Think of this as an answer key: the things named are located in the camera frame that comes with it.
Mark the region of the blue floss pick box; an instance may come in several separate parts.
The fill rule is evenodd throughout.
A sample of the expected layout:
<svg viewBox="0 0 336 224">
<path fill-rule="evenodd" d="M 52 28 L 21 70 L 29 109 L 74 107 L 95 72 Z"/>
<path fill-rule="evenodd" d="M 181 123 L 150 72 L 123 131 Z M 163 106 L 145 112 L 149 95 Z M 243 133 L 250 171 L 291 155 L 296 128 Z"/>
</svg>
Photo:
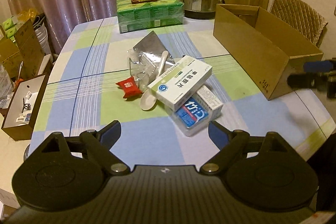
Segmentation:
<svg viewBox="0 0 336 224">
<path fill-rule="evenodd" d="M 193 136 L 221 115 L 223 103 L 206 86 L 201 86 L 171 118 L 185 136 Z"/>
</svg>

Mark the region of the red candy packet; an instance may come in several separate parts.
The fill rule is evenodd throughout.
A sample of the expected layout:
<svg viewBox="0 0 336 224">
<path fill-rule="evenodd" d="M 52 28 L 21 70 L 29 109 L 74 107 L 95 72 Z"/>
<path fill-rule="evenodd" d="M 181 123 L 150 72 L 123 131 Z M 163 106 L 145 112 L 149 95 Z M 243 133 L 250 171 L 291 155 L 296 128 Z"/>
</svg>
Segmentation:
<svg viewBox="0 0 336 224">
<path fill-rule="evenodd" d="M 116 85 L 123 90 L 124 99 L 136 97 L 142 94 L 142 91 L 139 89 L 139 87 L 135 83 L 135 79 L 133 76 L 130 76 L 128 79 L 117 82 Z"/>
</svg>

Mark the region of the white plastic spoon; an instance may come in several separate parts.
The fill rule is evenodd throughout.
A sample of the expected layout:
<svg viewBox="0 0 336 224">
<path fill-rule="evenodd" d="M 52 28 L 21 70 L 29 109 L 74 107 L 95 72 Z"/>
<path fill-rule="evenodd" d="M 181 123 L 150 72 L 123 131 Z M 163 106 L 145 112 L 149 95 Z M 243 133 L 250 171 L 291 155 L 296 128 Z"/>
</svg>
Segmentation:
<svg viewBox="0 0 336 224">
<path fill-rule="evenodd" d="M 154 87 L 157 85 L 158 81 L 159 81 L 159 77 L 161 76 L 163 69 L 165 67 L 165 63 L 166 60 L 168 58 L 169 52 L 168 51 L 163 51 L 163 53 L 161 54 L 161 60 L 159 62 L 159 68 L 158 68 L 158 75 L 155 79 L 155 81 L 153 81 L 148 89 L 146 90 L 146 92 L 143 93 L 139 106 L 141 108 L 141 110 L 143 111 L 149 111 L 150 109 L 152 109 L 157 101 L 157 97 L 154 94 Z"/>
</svg>

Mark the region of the white medicine box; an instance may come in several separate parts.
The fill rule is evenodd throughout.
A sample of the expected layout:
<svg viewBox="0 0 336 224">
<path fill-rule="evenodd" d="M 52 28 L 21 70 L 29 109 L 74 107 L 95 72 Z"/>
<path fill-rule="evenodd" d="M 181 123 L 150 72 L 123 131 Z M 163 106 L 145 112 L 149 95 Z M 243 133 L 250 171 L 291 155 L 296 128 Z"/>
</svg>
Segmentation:
<svg viewBox="0 0 336 224">
<path fill-rule="evenodd" d="M 177 111 L 212 75 L 213 67 L 185 55 L 161 74 L 154 87 L 159 101 Z"/>
</svg>

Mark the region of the clear plastic hook bag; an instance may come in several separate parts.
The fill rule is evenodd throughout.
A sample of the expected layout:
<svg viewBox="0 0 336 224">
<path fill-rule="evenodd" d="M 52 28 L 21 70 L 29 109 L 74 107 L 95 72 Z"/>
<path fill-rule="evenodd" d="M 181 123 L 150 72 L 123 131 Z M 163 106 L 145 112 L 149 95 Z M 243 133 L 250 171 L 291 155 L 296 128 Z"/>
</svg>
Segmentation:
<svg viewBox="0 0 336 224">
<path fill-rule="evenodd" d="M 143 53 L 137 53 L 133 49 L 128 50 L 127 55 L 130 75 L 133 76 L 140 91 L 144 93 L 147 91 L 147 86 L 150 82 L 151 65 L 149 60 Z"/>
</svg>

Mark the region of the silver foil tea bag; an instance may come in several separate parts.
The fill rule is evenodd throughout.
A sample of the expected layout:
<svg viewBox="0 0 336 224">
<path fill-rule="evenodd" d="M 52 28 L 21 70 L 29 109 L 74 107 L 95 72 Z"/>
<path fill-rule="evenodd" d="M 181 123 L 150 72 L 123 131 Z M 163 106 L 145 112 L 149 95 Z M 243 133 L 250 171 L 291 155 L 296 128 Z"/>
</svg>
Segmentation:
<svg viewBox="0 0 336 224">
<path fill-rule="evenodd" d="M 141 39 L 133 48 L 137 53 L 143 55 L 149 60 L 150 68 L 150 82 L 155 80 L 158 75 L 159 62 L 163 51 L 167 51 L 158 35 L 151 31 L 147 36 Z"/>
</svg>

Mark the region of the brown cardboard box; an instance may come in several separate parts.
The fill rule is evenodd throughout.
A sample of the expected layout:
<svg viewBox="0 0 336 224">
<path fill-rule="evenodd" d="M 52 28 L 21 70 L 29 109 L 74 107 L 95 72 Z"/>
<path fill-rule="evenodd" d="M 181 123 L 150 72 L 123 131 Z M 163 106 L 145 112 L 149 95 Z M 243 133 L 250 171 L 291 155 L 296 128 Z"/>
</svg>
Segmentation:
<svg viewBox="0 0 336 224">
<path fill-rule="evenodd" d="M 323 57 L 298 30 L 259 6 L 218 4 L 213 35 L 267 100 L 290 93 L 290 74 Z"/>
</svg>

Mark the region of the quilted chair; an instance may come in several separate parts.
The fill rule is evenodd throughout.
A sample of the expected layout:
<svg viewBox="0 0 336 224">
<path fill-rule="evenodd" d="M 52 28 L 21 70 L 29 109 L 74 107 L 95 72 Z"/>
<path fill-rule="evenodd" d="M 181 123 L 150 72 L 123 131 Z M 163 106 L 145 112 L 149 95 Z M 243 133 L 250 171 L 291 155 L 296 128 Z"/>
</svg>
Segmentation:
<svg viewBox="0 0 336 224">
<path fill-rule="evenodd" d="M 273 0 L 270 13 L 299 31 L 319 48 L 328 21 L 302 0 Z"/>
</svg>

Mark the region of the open brown shoebox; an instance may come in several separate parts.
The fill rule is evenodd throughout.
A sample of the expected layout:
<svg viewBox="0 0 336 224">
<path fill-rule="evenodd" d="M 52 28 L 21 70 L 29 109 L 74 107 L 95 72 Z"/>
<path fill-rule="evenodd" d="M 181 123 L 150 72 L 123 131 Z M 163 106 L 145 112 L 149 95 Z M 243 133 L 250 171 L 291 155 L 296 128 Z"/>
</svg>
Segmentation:
<svg viewBox="0 0 336 224">
<path fill-rule="evenodd" d="M 43 74 L 19 84 L 1 127 L 13 140 L 31 139 L 48 80 Z"/>
</svg>

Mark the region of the checked tablecloth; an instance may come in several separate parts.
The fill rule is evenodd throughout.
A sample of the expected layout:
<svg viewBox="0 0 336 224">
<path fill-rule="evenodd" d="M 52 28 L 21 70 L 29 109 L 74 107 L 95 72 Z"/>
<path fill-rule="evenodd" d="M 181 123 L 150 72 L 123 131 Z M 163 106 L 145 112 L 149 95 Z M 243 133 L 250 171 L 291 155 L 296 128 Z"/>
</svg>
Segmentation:
<svg viewBox="0 0 336 224">
<path fill-rule="evenodd" d="M 213 36 L 212 20 L 185 20 L 155 30 L 173 57 L 172 76 L 149 75 L 129 51 L 147 30 L 121 33 L 115 17 L 77 25 L 52 69 L 42 99 L 30 149 L 52 132 L 77 136 L 99 130 L 113 120 L 121 137 L 112 152 L 129 166 L 201 166 L 218 148 L 207 132 L 207 118 L 197 116 L 194 130 L 183 127 L 171 111 L 176 100 L 202 73 L 222 102 L 218 122 L 254 136 L 278 132 L 308 159 L 335 132 L 335 121 L 311 90 L 268 100 L 260 87 Z M 203 67 L 196 66 L 200 60 Z"/>
</svg>

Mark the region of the green tissue pack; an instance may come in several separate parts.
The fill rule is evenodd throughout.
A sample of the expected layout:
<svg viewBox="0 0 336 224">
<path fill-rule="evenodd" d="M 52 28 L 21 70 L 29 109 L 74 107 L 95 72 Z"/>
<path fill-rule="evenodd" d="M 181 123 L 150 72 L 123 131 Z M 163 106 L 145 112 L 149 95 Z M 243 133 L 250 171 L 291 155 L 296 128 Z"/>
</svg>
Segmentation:
<svg viewBox="0 0 336 224">
<path fill-rule="evenodd" d="M 184 3 L 180 0 L 156 0 L 132 4 L 131 0 L 116 0 L 120 33 L 183 23 Z"/>
</svg>

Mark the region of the cardboard boxes by wall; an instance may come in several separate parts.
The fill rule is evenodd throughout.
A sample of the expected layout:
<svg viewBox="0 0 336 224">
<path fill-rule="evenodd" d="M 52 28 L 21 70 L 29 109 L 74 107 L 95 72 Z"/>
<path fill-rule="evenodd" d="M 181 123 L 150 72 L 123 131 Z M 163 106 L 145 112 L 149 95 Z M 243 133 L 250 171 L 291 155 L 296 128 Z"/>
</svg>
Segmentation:
<svg viewBox="0 0 336 224">
<path fill-rule="evenodd" d="M 1 24 L 1 65 L 11 79 L 39 74 L 45 56 L 53 59 L 44 14 L 12 16 Z"/>
</svg>

